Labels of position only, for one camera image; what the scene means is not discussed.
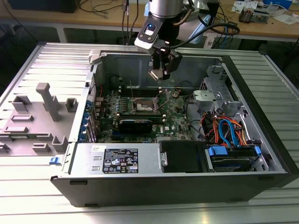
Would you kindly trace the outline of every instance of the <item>sticker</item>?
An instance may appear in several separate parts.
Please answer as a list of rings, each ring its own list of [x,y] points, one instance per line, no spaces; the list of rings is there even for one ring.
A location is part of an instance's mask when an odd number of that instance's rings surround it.
[[[105,149],[104,174],[138,173],[138,149]]]
[[[93,146],[92,152],[102,152],[104,149],[106,149],[106,146]]]

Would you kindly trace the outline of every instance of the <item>motherboard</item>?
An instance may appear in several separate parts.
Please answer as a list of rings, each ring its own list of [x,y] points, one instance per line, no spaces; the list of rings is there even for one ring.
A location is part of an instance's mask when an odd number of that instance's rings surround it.
[[[96,105],[98,143],[191,140],[185,97],[174,90],[111,91]]]

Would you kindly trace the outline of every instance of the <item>slotted aluminum surface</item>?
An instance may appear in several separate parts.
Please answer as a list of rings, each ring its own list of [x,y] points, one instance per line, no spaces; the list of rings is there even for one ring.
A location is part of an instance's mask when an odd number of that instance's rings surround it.
[[[34,87],[29,80],[47,80],[61,98],[80,88],[89,71],[88,54],[92,49],[118,49],[119,46],[47,44],[24,69],[27,79],[22,87]],[[288,81],[266,57],[253,51],[192,49],[194,54],[229,55],[252,90],[262,109],[299,165],[297,96]],[[42,75],[41,68],[53,73]],[[5,223],[297,223],[299,222],[299,181],[282,189],[270,189],[246,203],[203,203],[112,208],[75,208],[50,183],[51,174],[61,168],[49,165],[48,156],[0,157],[0,222]]]

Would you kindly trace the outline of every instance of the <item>blue cable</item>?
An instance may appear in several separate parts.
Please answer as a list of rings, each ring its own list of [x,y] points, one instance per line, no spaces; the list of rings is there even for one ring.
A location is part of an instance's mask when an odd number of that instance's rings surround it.
[[[223,49],[224,43],[226,41],[226,38],[227,38],[227,35],[225,35],[224,41],[222,42],[222,45],[221,45],[220,49]]]
[[[231,135],[232,135],[233,144],[235,146],[238,146],[239,142],[238,142],[238,139],[235,136],[234,125],[229,120],[227,120],[227,119],[223,119],[222,121],[219,122],[219,135],[220,135],[220,137],[223,139],[223,141],[226,142],[226,144],[228,145],[228,147],[230,147],[229,141],[223,136],[223,133],[222,133],[222,124],[223,124],[223,122],[227,122],[228,123],[228,126],[230,128],[230,132],[231,132]]]

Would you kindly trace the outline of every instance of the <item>blue latch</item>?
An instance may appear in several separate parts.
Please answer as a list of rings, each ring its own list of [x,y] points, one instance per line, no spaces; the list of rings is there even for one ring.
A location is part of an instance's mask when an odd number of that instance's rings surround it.
[[[78,136],[80,139],[85,139],[85,134],[83,133],[79,133],[79,136]]]
[[[259,146],[255,146],[254,149],[256,150],[256,154],[257,155],[261,155],[262,154],[262,151],[261,151],[261,149],[260,149]]]
[[[89,114],[87,112],[83,113],[83,118],[89,118]]]
[[[82,119],[82,124],[86,125],[88,123],[88,120]]]
[[[208,149],[209,155],[227,155],[228,151],[224,146],[211,146]]]
[[[60,158],[59,157],[52,157],[50,162],[49,162],[50,165],[60,165]]]
[[[81,132],[86,131],[86,129],[87,129],[86,126],[81,126],[81,127],[80,127],[80,131],[81,131]]]
[[[87,100],[86,101],[86,107],[90,107],[90,106],[92,106],[93,104],[92,104],[92,102],[90,101],[90,100]]]

